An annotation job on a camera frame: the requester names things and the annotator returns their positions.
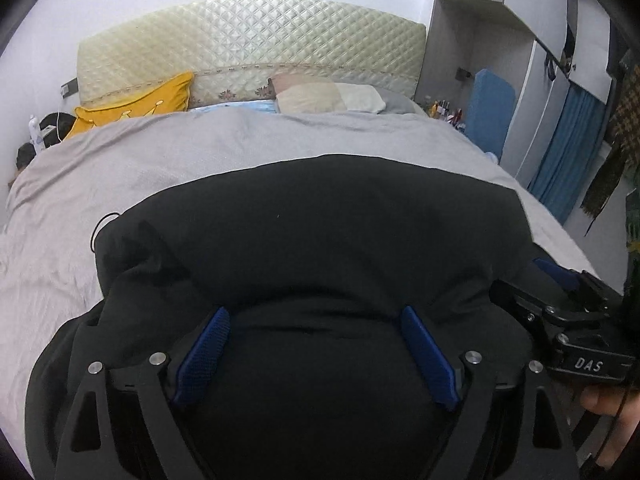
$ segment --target blue gripper pad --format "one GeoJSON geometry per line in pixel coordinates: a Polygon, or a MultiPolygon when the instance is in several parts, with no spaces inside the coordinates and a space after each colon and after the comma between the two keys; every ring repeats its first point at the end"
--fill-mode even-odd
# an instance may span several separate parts
{"type": "Polygon", "coordinates": [[[415,310],[406,306],[400,315],[400,330],[409,352],[420,368],[431,398],[453,412],[460,402],[456,372],[442,353],[436,341],[424,327],[415,310]]]}
{"type": "Polygon", "coordinates": [[[540,270],[551,276],[564,290],[578,290],[580,288],[580,279],[578,278],[578,272],[575,270],[565,269],[542,258],[536,258],[533,262],[540,270]]]}
{"type": "Polygon", "coordinates": [[[218,368],[230,330],[229,313],[221,307],[204,327],[178,368],[172,400],[174,406],[184,408],[202,399],[218,368]]]}

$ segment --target bed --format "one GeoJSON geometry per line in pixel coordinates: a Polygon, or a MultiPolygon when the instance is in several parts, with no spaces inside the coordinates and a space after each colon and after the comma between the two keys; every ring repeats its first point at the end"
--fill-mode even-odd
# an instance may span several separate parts
{"type": "MultiPolygon", "coordinates": [[[[424,41],[423,25],[348,4],[209,0],[84,41],[81,102],[104,104],[183,70],[195,74],[191,107],[263,99],[275,72],[373,84],[411,97],[424,41]]],[[[233,106],[95,128],[49,148],[19,175],[0,235],[0,428],[25,465],[31,368],[65,321],[102,299],[91,251],[100,218],[210,174],[328,153],[380,156],[510,187],[534,241],[562,266],[594,272],[514,178],[449,124],[423,114],[285,115],[233,106]]]]}

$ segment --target gray pillow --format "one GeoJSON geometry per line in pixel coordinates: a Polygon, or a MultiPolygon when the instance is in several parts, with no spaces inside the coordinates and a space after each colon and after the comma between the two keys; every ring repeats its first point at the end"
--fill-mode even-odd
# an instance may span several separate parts
{"type": "Polygon", "coordinates": [[[385,109],[380,114],[423,114],[424,111],[411,99],[386,88],[374,87],[385,102],[385,109]]]}

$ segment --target human hand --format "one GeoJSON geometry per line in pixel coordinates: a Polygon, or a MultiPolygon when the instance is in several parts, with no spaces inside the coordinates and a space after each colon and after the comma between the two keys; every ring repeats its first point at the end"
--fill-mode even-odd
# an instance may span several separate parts
{"type": "MultiPolygon", "coordinates": [[[[618,412],[624,394],[624,388],[587,386],[580,395],[580,403],[585,410],[597,415],[614,416],[618,412]]],[[[640,421],[640,395],[638,392],[632,392],[629,393],[611,438],[598,459],[599,466],[604,468],[613,466],[636,430],[638,421],[640,421]]]]}

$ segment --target beige pillow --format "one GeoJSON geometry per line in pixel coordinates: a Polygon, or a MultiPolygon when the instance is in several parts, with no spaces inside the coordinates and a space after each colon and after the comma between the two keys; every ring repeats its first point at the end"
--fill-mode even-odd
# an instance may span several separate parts
{"type": "Polygon", "coordinates": [[[371,85],[334,83],[325,77],[277,74],[270,79],[280,113],[370,112],[385,109],[371,85]]]}

